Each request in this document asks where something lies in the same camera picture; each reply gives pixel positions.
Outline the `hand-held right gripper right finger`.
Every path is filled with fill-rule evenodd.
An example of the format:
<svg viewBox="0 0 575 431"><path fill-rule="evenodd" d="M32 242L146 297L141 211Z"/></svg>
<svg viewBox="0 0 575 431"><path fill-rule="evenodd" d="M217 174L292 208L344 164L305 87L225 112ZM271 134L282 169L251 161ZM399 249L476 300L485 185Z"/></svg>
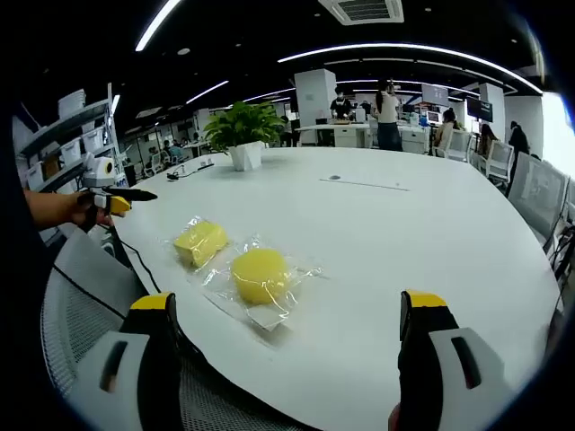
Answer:
<svg viewBox="0 0 575 431"><path fill-rule="evenodd" d="M439 296L401 293L399 430L484 430L514 393L499 355Z"/></svg>

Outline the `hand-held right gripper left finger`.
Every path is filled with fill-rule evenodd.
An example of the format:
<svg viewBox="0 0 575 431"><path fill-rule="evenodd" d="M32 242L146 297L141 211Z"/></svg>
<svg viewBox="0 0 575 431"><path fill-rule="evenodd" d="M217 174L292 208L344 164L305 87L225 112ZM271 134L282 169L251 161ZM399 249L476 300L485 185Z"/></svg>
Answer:
<svg viewBox="0 0 575 431"><path fill-rule="evenodd" d="M71 407L91 430L181 430L175 294L138 299L78 364Z"/></svg>

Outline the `person's left hand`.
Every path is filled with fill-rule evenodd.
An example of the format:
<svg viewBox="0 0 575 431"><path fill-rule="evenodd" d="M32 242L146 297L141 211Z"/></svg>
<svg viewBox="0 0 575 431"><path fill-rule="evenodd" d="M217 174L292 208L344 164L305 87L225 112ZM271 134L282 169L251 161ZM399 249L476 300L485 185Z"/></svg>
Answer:
<svg viewBox="0 0 575 431"><path fill-rule="evenodd" d="M82 191L73 194L70 220L78 227L88 232L96 225L112 227L111 216L104 209L95 205L95 194Z"/></svg>

